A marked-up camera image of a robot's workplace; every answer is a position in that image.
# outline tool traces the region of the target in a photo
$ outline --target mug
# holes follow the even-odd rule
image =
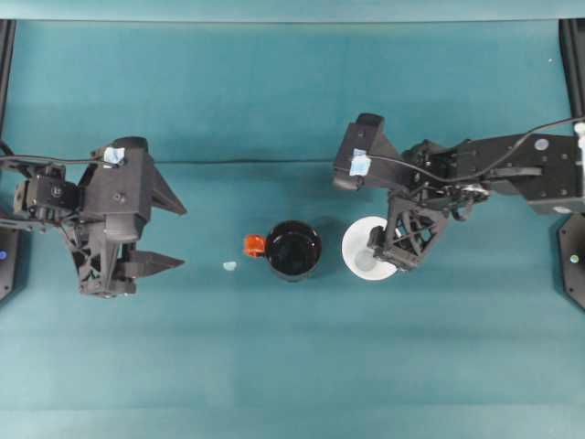
[[[277,276],[298,282],[314,271],[321,256],[321,238],[311,226],[289,220],[274,226],[265,238],[247,235],[244,253],[265,257]]]

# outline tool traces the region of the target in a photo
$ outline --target orange mug handle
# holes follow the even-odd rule
[[[244,254],[252,258],[264,256],[266,238],[261,235],[246,235],[244,239]]]

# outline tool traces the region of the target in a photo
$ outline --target green fabric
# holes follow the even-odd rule
[[[5,133],[18,152],[65,156],[144,134],[166,160],[328,159],[367,110],[401,148],[514,133],[568,115],[555,29],[25,23]],[[154,43],[167,62],[146,62]],[[320,71],[352,44],[363,64]],[[242,48],[261,45],[273,51],[250,61]],[[187,263],[137,296],[78,294],[58,234],[26,236],[21,289],[0,305],[0,437],[585,434],[585,313],[562,293],[560,217],[494,196],[418,271],[367,283],[340,240],[386,197],[334,190],[329,160],[159,168],[189,214],[157,210],[140,248]],[[3,199],[17,180],[2,175]],[[298,284],[241,253],[245,234],[288,219],[324,240]]]

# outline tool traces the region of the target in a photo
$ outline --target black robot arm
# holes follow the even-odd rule
[[[186,213],[154,166],[146,139],[117,139],[92,152],[88,160],[31,155],[0,159],[0,169],[26,178],[16,187],[15,216],[0,219],[0,227],[57,228],[71,252],[81,293],[100,297],[133,294],[134,279],[183,263],[136,248],[152,207]],[[79,164],[88,167],[76,185],[65,179],[66,165]]]
[[[334,184],[388,190],[388,224],[370,232],[368,247],[377,259],[412,270],[450,217],[466,220],[473,206],[493,193],[521,196],[536,213],[585,212],[577,137],[536,130],[465,140],[451,148],[425,140],[399,153],[384,134],[384,118],[360,114],[339,148]]]

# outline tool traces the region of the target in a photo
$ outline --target small white object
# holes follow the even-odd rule
[[[344,262],[353,274],[367,281],[381,281],[397,271],[394,264],[374,258],[374,252],[367,247],[369,232],[377,226],[386,227],[381,217],[358,219],[346,230],[341,242]]]
[[[227,261],[223,263],[223,269],[226,272],[233,272],[238,268],[238,263],[235,261]]]
[[[562,213],[563,215],[564,215],[564,214],[567,214],[567,213],[571,213],[571,212],[572,212],[572,210],[571,210],[571,209],[569,209],[569,208],[564,208],[564,207],[562,207],[562,206],[555,206],[555,207],[554,207],[554,208],[552,208],[552,209],[553,209],[555,212],[557,212],[557,213]]]
[[[351,159],[351,167],[349,168],[349,175],[352,176],[366,176],[369,171],[369,166],[372,164],[372,159],[366,154],[363,149],[354,149],[354,158]]]
[[[103,161],[118,165],[124,159],[124,152],[126,148],[112,148],[108,146],[103,152]]]
[[[581,137],[582,135],[585,135],[585,122],[575,123],[575,125],[573,125],[573,129],[575,130],[575,133],[579,137]]]

